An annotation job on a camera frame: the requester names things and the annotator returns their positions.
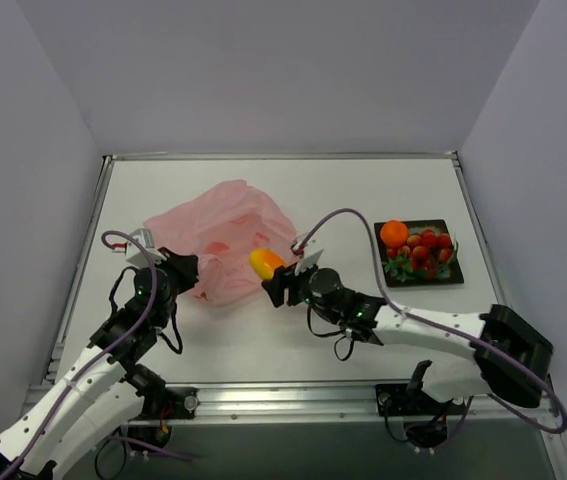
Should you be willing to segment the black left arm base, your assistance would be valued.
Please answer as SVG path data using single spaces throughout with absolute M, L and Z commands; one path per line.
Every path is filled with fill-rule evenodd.
M 154 404 L 159 420 L 191 420 L 199 406 L 198 390 L 191 386 L 164 388 L 156 395 Z

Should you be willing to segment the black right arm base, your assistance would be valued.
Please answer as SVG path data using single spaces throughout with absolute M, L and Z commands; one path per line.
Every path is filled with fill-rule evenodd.
M 435 417 L 460 415 L 466 405 L 441 403 L 419 388 L 409 389 L 407 382 L 379 383 L 374 386 L 377 411 L 381 417 Z

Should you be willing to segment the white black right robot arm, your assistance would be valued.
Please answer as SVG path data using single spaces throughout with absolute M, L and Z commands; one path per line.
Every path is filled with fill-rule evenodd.
M 449 365 L 428 359 L 414 371 L 417 385 L 439 403 L 473 395 L 494 395 L 523 408 L 541 402 L 553 345 L 507 306 L 458 314 L 389 304 L 345 287 L 331 268 L 298 272 L 280 266 L 260 278 L 275 307 L 305 303 L 308 315 L 334 325 L 334 335 L 352 344 L 405 345 L 454 356 Z

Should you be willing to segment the yellow fake fruit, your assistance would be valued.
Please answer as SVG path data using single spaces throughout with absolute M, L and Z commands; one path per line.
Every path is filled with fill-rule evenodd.
M 264 281 L 272 280 L 276 270 L 286 266 L 279 255 L 268 249 L 253 250 L 249 255 L 249 263 L 256 275 Z

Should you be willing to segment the aluminium front rail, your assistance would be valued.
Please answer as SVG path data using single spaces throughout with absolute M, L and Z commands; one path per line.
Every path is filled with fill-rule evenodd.
M 167 390 L 194 400 L 164 423 L 176 428 L 234 425 L 298 425 L 381 423 L 374 381 L 172 383 Z M 77 416 L 66 419 L 66 407 L 52 424 L 66 431 L 87 419 L 106 433 L 120 425 L 150 427 L 159 424 L 158 414 L 141 412 L 144 400 L 134 387 L 116 383 L 99 398 L 90 397 Z

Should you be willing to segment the red fake berry cluster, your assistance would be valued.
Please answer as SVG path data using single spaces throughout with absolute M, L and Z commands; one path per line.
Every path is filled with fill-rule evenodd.
M 411 248 L 414 282 L 463 283 L 458 261 L 459 243 L 447 232 L 425 229 L 412 233 L 406 245 Z

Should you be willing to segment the pink plastic bag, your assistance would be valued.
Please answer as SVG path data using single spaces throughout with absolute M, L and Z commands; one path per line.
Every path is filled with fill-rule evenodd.
M 292 221 L 265 192 L 244 180 L 224 181 L 195 199 L 149 218 L 144 227 L 159 247 L 198 257 L 194 298 L 226 306 L 261 288 L 249 256 L 268 249 L 284 262 L 297 237 Z

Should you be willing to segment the small cherry sprig with leaves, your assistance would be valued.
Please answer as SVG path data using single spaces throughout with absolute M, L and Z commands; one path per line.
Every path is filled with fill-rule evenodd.
M 387 260 L 383 262 L 383 270 L 390 282 L 404 284 L 415 279 L 411 248 L 408 245 L 388 248 L 386 254 Z

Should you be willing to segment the orange fake fruit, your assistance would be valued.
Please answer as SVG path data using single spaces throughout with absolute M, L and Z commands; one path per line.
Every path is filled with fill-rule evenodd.
M 399 249 L 403 247 L 410 236 L 407 225 L 398 220 L 386 222 L 379 232 L 379 238 L 388 248 Z

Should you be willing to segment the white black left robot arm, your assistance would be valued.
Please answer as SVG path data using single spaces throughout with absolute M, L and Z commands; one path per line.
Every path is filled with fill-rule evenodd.
M 183 398 L 141 359 L 175 322 L 177 296 L 198 281 L 198 259 L 163 249 L 155 267 L 130 270 L 133 296 L 110 305 L 72 367 L 0 434 L 0 479 L 59 479 L 122 424 L 183 409 Z

